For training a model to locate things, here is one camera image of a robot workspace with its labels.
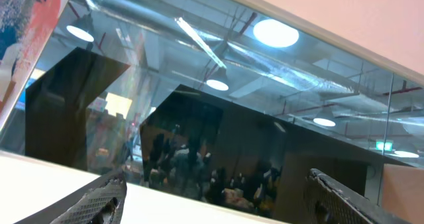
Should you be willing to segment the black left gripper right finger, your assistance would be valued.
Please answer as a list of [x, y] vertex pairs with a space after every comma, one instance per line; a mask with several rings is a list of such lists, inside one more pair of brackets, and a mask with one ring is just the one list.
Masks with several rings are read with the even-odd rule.
[[408, 224], [315, 168], [306, 177], [303, 200], [313, 224]]

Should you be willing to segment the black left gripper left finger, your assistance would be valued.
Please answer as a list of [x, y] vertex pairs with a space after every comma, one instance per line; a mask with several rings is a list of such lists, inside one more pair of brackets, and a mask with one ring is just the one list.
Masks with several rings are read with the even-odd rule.
[[125, 173], [110, 171], [16, 224], [120, 224], [126, 196]]

